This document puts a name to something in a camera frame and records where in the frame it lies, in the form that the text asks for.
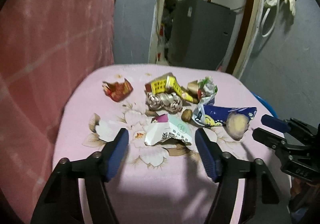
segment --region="red food wrapper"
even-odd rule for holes
[[[124,79],[123,83],[119,83],[119,82],[108,83],[106,81],[103,81],[102,87],[103,87],[104,93],[115,102],[122,101],[133,90],[132,85],[126,79]]]

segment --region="screw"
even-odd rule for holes
[[[227,152],[227,151],[224,151],[224,152],[222,153],[222,156],[223,156],[224,158],[228,159],[228,158],[231,157],[231,154],[230,154],[229,152]]]
[[[101,152],[100,151],[95,151],[93,154],[92,154],[93,158],[99,158],[101,156]]]
[[[59,163],[64,164],[64,163],[66,163],[68,160],[69,160],[68,158],[65,158],[65,157],[64,157],[64,158],[61,158],[61,159],[60,159]]]
[[[259,165],[263,165],[264,164],[263,160],[260,159],[260,158],[257,158],[254,161],[255,161],[256,164],[259,164]]]

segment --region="gray wall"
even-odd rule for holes
[[[113,55],[116,64],[148,63],[156,0],[116,0]]]
[[[318,126],[320,8],[315,0],[297,0],[294,18],[288,5],[280,7],[273,33],[267,40],[257,39],[241,81],[281,119],[294,117]]]

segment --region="plaid fabric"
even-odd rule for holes
[[[63,108],[113,64],[114,0],[7,0],[0,11],[0,187],[30,222],[52,171]]]

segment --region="table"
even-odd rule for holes
[[[252,161],[262,158],[273,174],[280,190],[289,198],[290,181],[280,169],[274,153],[252,138],[257,127],[281,135],[260,122],[268,110],[232,75],[196,69],[157,65],[113,65],[90,74],[73,93],[65,106],[53,156],[53,168],[62,157],[71,161],[83,159],[105,144],[90,129],[99,120],[100,135],[112,140],[121,127],[129,131],[129,149],[118,174],[106,184],[108,195],[120,223],[203,223],[217,190],[217,184],[207,177],[194,143],[181,145],[145,146],[144,136],[151,117],[144,112],[144,84],[167,72],[172,72],[181,86],[193,80],[211,76],[218,86],[215,105],[223,107],[257,107],[255,118],[241,141],[234,141],[223,127],[206,129],[208,137],[223,151]],[[102,81],[123,82],[126,78],[133,92],[116,103],[102,90]],[[189,125],[194,137],[197,127]],[[85,223],[92,223],[84,192],[79,180]],[[244,180],[239,181],[236,205],[231,223],[237,223],[243,199]]]

